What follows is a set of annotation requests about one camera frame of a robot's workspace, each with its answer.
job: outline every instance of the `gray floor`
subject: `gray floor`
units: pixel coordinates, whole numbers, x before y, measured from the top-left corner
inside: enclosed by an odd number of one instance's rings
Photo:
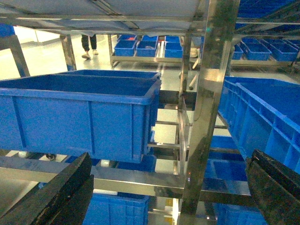
[[[84,60],[81,58],[81,54],[83,54],[83,49],[81,47],[81,37],[74,36],[72,37],[73,48],[75,53],[76,65],[77,69],[111,69],[109,62],[109,52],[108,52],[108,43],[107,37],[104,36],[104,39],[98,37],[98,56],[93,56],[91,60]],[[27,45],[23,48],[23,53],[25,59],[28,64],[28,68],[31,75],[40,75],[40,74],[52,74],[63,72],[67,70],[64,54],[62,51],[62,47],[59,41],[45,45],[45,46],[30,46]],[[19,74],[13,60],[13,57],[10,53],[10,50],[0,51],[0,79],[11,79],[18,78]],[[147,63],[127,63],[121,62],[115,70],[134,70],[134,71],[159,71],[162,73],[162,89],[163,90],[179,90],[180,80],[178,78],[180,72],[180,64],[147,64]],[[191,82],[195,71],[189,72],[188,83]],[[280,80],[285,80],[289,82],[295,82],[289,76],[284,74],[272,72],[265,73],[262,70],[237,70],[233,69],[233,76],[240,77],[259,77],[259,78],[275,78]],[[188,112],[188,116],[190,121],[192,122],[193,112]],[[177,112],[175,110],[159,110],[158,112],[158,120],[166,120],[166,121],[176,121]],[[217,120],[217,124],[222,124],[220,119]],[[166,126],[166,125],[156,125],[155,126],[156,142],[164,142],[164,143],[174,143],[175,139],[175,126]],[[227,130],[224,129],[216,129],[214,135],[230,135]],[[162,162],[158,160],[156,172],[158,173],[172,173],[173,172],[173,163],[169,164],[166,162]],[[23,188],[21,192],[26,192],[26,184],[24,182],[20,183],[19,186]],[[6,190],[5,193],[2,192],[0,198],[6,199],[9,202],[8,188],[4,187],[2,190]],[[16,190],[9,196],[17,195]],[[164,206],[164,199],[161,199],[161,206]],[[169,223],[165,221],[164,217],[154,217],[150,215],[150,224],[166,224]]]

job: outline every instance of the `storage bin rim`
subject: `storage bin rim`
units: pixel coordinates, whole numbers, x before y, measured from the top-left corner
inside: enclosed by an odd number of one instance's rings
[[[129,72],[128,70],[109,70],[109,69],[79,69],[79,70],[73,70],[73,71],[66,71],[66,72],[62,72],[59,74],[47,74],[47,75],[76,75],[76,76],[98,76],[98,75],[83,75],[83,74],[73,74],[73,72],[78,71],[118,71],[118,72]],[[152,73],[153,77],[132,77],[132,76],[105,76],[105,77],[122,77],[122,78],[137,78],[137,79],[153,79],[154,77],[157,77],[157,79],[159,79],[161,77],[161,73],[160,72],[156,72],[156,71],[134,71],[134,72],[138,72],[138,73]]]
[[[34,76],[56,76],[56,75],[40,75]],[[31,79],[33,77],[22,77],[19,79]],[[122,77],[122,79],[138,79],[141,78],[128,78]],[[20,97],[34,97],[34,98],[56,98],[56,99],[69,99],[69,100],[82,100],[82,101],[95,101],[95,102],[107,102],[107,103],[123,103],[123,104],[137,104],[137,105],[149,105],[153,101],[156,90],[161,86],[161,80],[151,79],[155,81],[144,96],[120,96],[120,95],[109,95],[109,94],[93,94],[93,93],[82,93],[82,92],[65,92],[65,91],[53,91],[53,90],[29,90],[29,89],[17,89],[17,88],[1,88],[0,96],[20,96]]]

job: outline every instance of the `blue plastic bin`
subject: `blue plastic bin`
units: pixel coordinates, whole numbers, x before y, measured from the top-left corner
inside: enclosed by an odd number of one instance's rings
[[[226,180],[226,186],[230,193],[238,193],[238,189],[232,183],[233,180],[247,181],[245,161],[233,161],[232,154],[222,154],[229,160],[217,160],[209,158],[205,178]],[[260,211],[255,207],[244,207],[214,203],[217,216],[217,225],[267,225]]]
[[[268,225],[257,208],[213,204],[217,225]]]
[[[180,43],[167,42],[165,44],[166,58],[182,58],[183,50]]]
[[[244,45],[245,49],[243,50],[248,60],[267,61],[272,54],[272,52],[263,44],[245,43]]]
[[[13,26],[0,23],[0,38],[8,37],[15,34]]]
[[[222,95],[220,99],[220,104],[218,111],[221,116],[225,119],[228,125],[229,131],[233,132],[234,126],[239,126],[236,123],[236,116],[238,112],[238,106],[240,102],[239,97],[239,87],[237,83],[249,83],[251,85],[255,85],[257,83],[264,84],[266,86],[270,85],[285,85],[290,86],[293,85],[289,82],[284,82],[275,79],[257,79],[257,78],[248,78],[248,77],[225,77],[224,85],[222,89]],[[235,133],[233,139],[239,139],[239,134]]]
[[[92,76],[115,76],[115,77],[135,77],[135,78],[152,78],[160,79],[161,74],[157,72],[140,72],[140,71],[122,71],[122,70],[95,70],[83,69],[59,73],[62,75],[92,75]],[[155,126],[158,118],[159,91],[156,92],[155,100],[150,109],[150,124]]]
[[[136,56],[155,57],[158,43],[155,41],[141,41],[136,48]]]
[[[299,51],[289,44],[271,44],[269,49],[277,61],[294,61]]]
[[[247,181],[245,161],[208,159],[205,178]]]
[[[120,41],[120,40],[137,40],[137,35],[122,34],[119,36],[117,41]]]
[[[0,148],[139,163],[160,84],[76,75],[1,81]]]
[[[235,45],[234,48],[235,48],[235,50],[234,50],[232,59],[233,60],[240,60],[242,58],[244,52],[238,45]]]
[[[180,38],[178,36],[165,36],[165,42],[180,43]]]
[[[158,42],[158,36],[149,37],[147,35],[142,37],[142,41],[155,41]]]
[[[219,112],[244,158],[260,149],[300,173],[300,86],[253,79],[225,81]]]
[[[114,48],[116,56],[134,56],[137,41],[120,40]]]
[[[154,172],[155,156],[144,156],[140,164],[119,163],[119,169]],[[93,194],[83,225],[147,225],[149,196],[118,193]]]

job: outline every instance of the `metal support beam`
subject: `metal support beam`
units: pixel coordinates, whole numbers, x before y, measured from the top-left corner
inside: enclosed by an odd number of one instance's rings
[[[67,165],[68,163],[53,161],[0,157],[0,179],[49,182]],[[95,189],[170,198],[181,198],[184,190],[184,176],[180,175],[100,166],[93,166],[91,174],[94,174]],[[254,206],[247,182],[234,181],[234,186],[240,190],[236,195],[229,193],[226,182],[225,180],[205,179],[203,189],[199,190],[200,200],[205,198],[206,201],[218,203]]]
[[[48,15],[48,14],[4,14],[3,19],[17,20],[73,20],[73,21],[146,21],[146,22],[202,22],[201,17],[192,16],[142,16],[142,15]]]
[[[189,69],[189,57],[191,52],[192,34],[188,32],[184,37],[183,43],[183,55],[181,63],[181,77],[179,88],[179,109],[183,108],[184,95],[188,86],[188,69]]]
[[[61,40],[61,44],[62,44],[62,49],[64,51],[64,55],[65,55],[67,70],[68,71],[77,70],[71,36],[70,35],[66,35],[66,36],[61,35],[60,40]]]
[[[30,76],[25,57],[17,35],[0,37],[0,50],[10,48],[20,77]]]
[[[180,225],[193,224],[195,218],[239,4],[239,0],[210,0]]]

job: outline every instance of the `metal shelf frame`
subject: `metal shelf frame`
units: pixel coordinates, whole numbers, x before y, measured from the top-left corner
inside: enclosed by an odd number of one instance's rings
[[[103,0],[95,1],[97,7],[105,7]],[[198,10],[193,17],[175,16],[125,16],[125,15],[37,15],[22,9],[17,9],[20,14],[0,14],[0,22],[11,25],[22,25],[40,30],[60,33],[62,31],[93,31],[95,33],[109,34],[109,48],[112,64],[115,61],[124,60],[117,58],[112,53],[111,34],[127,33],[125,30],[118,29],[99,29],[99,28],[75,28],[60,26],[60,20],[94,20],[94,21],[121,21],[129,28],[130,33],[147,34],[156,32],[159,34],[176,34],[184,36],[183,58],[181,62],[181,77],[179,92],[162,91],[164,103],[176,105],[178,110],[178,122],[162,122],[176,126],[175,143],[150,143],[164,155],[171,153],[168,159],[173,160],[174,174],[161,174],[128,171],[115,168],[93,167],[92,173],[95,175],[95,188],[111,191],[128,192],[134,194],[162,196],[182,199],[180,209],[179,224],[192,225],[196,221],[196,209],[199,201],[227,203],[245,206],[254,206],[253,200],[248,190],[247,182],[236,181],[236,187],[243,190],[239,194],[230,194],[226,188],[225,180],[206,179],[204,172],[208,160],[210,142],[215,128],[218,113],[218,104],[225,78],[231,42],[234,36],[235,23],[259,24],[260,26],[279,26],[281,24],[299,24],[298,21],[288,21],[288,16],[284,21],[278,21],[276,17],[262,19],[237,19],[240,0],[199,0]],[[54,20],[57,26],[43,27],[39,20]],[[135,26],[134,21],[185,21],[191,22],[188,30],[141,30]],[[235,36],[260,36],[260,37],[290,37],[287,34],[268,33],[265,30],[252,29],[249,32],[238,30]],[[189,68],[189,55],[192,35],[204,35],[204,48],[202,65],[198,79],[198,89],[196,93],[187,92],[187,78]],[[75,58],[72,42],[69,35],[62,35],[61,41],[69,70],[76,70]],[[146,59],[146,61],[171,62],[166,59]],[[233,65],[243,64],[237,61]],[[257,66],[257,61],[247,61],[253,66]],[[263,62],[265,66],[286,66],[285,62],[278,63],[273,61]],[[190,146],[188,146],[188,131],[191,123],[188,121],[186,111],[194,110],[192,122],[192,133]],[[213,149],[213,151],[226,151],[224,149]],[[31,180],[38,182],[48,182],[63,168],[66,163],[45,162],[35,159],[24,159],[15,157],[0,157],[0,178]]]

